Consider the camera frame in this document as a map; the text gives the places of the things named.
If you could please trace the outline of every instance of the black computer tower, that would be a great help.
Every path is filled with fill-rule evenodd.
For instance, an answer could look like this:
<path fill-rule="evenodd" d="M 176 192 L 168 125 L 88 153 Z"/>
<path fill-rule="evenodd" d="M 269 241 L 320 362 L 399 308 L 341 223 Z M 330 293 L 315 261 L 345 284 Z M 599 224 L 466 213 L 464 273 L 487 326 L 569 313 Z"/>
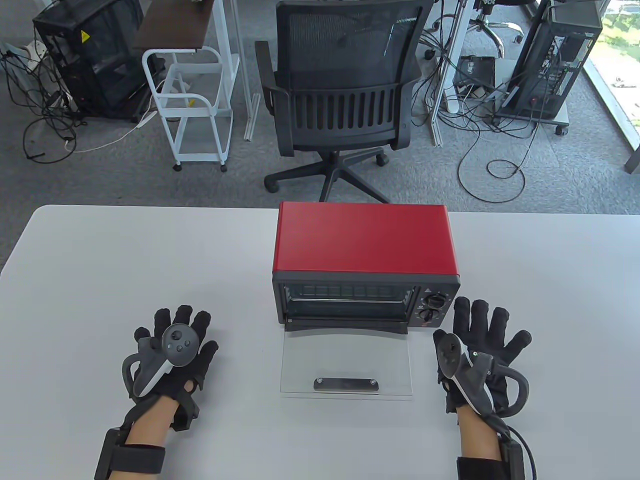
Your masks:
<path fill-rule="evenodd" d="M 507 104 L 513 114 L 534 120 L 558 114 L 602 32 L 596 0 L 549 0 L 541 8 L 509 84 L 518 89 Z"/>
<path fill-rule="evenodd" d="M 78 116 L 139 116 L 149 92 L 131 45 L 142 19 L 138 0 L 60 0 L 33 20 Z M 161 64 L 151 63 L 155 75 Z"/>

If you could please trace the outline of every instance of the chair base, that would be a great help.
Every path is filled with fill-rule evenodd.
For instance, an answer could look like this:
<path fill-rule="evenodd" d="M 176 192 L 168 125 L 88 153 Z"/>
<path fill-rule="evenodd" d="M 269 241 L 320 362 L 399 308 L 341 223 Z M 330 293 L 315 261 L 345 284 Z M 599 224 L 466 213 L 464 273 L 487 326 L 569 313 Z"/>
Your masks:
<path fill-rule="evenodd" d="M 484 32 L 489 38 L 491 38 L 496 48 L 498 48 L 498 58 L 504 58 L 504 44 L 498 34 L 493 31 L 495 28 L 508 28 L 517 32 L 517 35 L 513 40 L 517 44 L 522 43 L 522 40 L 524 39 L 524 32 L 518 24 L 512 22 L 490 22 L 487 15 L 483 13 L 478 15 L 476 19 L 469 22 L 467 31 L 477 30 Z"/>
<path fill-rule="evenodd" d="M 349 169 L 349 167 L 372 157 L 376 158 L 376 164 L 378 164 L 378 166 L 385 166 L 389 163 L 389 158 L 385 155 L 382 148 L 373 148 L 344 156 L 340 156 L 340 152 L 318 153 L 320 158 L 322 158 L 320 162 L 267 175 L 264 177 L 265 188 L 271 193 L 276 193 L 280 189 L 278 186 L 278 181 L 280 180 L 301 179 L 304 177 L 312 177 L 314 175 L 324 175 L 324 185 L 322 187 L 322 193 L 320 194 L 320 202 L 327 201 L 333 184 L 338 179 L 342 179 L 346 180 L 360 191 L 363 191 L 367 195 L 375 198 L 377 201 L 383 204 L 390 203 L 390 200 L 385 195 L 380 193 L 376 188 Z"/>

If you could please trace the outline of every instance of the wrist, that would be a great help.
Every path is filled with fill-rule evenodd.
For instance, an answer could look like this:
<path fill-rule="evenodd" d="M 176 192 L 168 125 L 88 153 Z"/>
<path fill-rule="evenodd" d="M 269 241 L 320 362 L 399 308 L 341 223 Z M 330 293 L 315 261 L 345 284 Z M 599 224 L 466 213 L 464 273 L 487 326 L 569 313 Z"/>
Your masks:
<path fill-rule="evenodd" d="M 469 405 L 461 406 L 456 411 L 462 456 L 501 460 L 498 434 Z"/>
<path fill-rule="evenodd" d="M 179 403 L 172 398 L 160 397 L 156 404 L 133 424 L 126 444 L 163 446 L 178 406 Z"/>

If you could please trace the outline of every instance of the office chair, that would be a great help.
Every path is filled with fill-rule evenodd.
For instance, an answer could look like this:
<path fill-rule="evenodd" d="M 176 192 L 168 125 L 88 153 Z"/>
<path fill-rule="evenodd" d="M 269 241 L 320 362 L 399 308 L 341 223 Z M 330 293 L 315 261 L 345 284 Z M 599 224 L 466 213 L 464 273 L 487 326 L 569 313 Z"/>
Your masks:
<path fill-rule="evenodd" d="M 474 9 L 480 10 L 480 14 L 469 21 L 469 27 L 467 33 L 470 31 L 482 31 L 486 33 L 489 38 L 494 42 L 496 48 L 498 48 L 498 58 L 504 58 L 504 44 L 502 39 L 493 31 L 495 28 L 508 28 L 516 32 L 516 37 L 513 41 L 517 44 L 522 43 L 524 39 L 524 32 L 522 28 L 513 22 L 490 22 L 488 16 L 493 13 L 493 7 L 495 5 L 507 5 L 507 6 L 520 6 L 533 3 L 535 0 L 475 0 Z M 455 14 L 447 13 L 442 18 L 454 18 Z M 436 20 L 432 27 L 428 29 L 430 33 L 434 33 L 440 29 L 441 22 Z M 428 51 L 431 58 L 435 55 L 435 51 Z"/>
<path fill-rule="evenodd" d="M 269 44 L 255 43 L 267 109 L 280 155 L 314 151 L 320 162 L 264 178 L 278 181 L 324 175 L 320 201 L 344 179 L 383 203 L 389 199 L 351 167 L 369 158 L 388 163 L 381 148 L 409 145 L 412 90 L 420 79 L 415 58 L 433 0 L 282 1 L 276 8 L 278 69 Z M 377 147 L 341 155 L 344 150 Z"/>

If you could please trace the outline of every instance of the wooden desk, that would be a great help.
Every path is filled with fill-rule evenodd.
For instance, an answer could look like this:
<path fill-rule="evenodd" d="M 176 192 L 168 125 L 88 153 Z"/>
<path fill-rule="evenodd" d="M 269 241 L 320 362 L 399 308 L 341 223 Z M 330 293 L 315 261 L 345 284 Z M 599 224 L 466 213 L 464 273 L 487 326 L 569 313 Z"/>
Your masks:
<path fill-rule="evenodd" d="M 214 0 L 153 0 L 133 42 L 135 49 L 201 49 Z"/>

